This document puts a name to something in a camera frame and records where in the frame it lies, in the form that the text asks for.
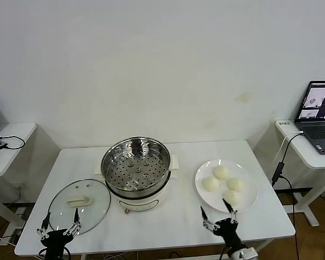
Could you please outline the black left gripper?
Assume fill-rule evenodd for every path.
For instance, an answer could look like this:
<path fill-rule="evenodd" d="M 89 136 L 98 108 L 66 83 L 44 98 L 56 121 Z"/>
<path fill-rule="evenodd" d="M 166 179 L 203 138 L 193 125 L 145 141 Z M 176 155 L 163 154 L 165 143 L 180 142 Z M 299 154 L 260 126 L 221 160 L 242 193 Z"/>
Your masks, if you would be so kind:
<path fill-rule="evenodd" d="M 41 237 L 40 242 L 44 246 L 40 250 L 40 256 L 44 259 L 64 259 L 64 252 L 66 252 L 67 259 L 71 259 L 71 253 L 66 245 L 79 234 L 81 228 L 78 208 L 75 209 L 73 223 L 68 229 L 48 231 L 49 220 L 50 212 L 42 220 L 41 227 L 37 229 L 37 233 Z"/>

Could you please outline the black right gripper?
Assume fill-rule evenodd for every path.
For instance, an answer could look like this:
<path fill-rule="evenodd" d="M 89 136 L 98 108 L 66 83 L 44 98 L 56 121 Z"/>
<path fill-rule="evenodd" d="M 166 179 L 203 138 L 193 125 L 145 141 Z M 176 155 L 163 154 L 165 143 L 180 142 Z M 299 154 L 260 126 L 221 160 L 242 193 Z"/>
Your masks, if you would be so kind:
<path fill-rule="evenodd" d="M 225 218 L 214 223 L 208 219 L 203 207 L 200 206 L 201 215 L 203 219 L 203 227 L 205 227 L 209 231 L 215 231 L 214 234 L 223 238 L 225 245 L 227 248 L 230 249 L 230 252 L 236 252 L 243 248 L 242 241 L 236 233 L 238 227 L 238 221 L 236 217 L 237 210 L 234 210 L 224 198 L 222 200 L 227 210 L 229 211 L 231 217 Z"/>

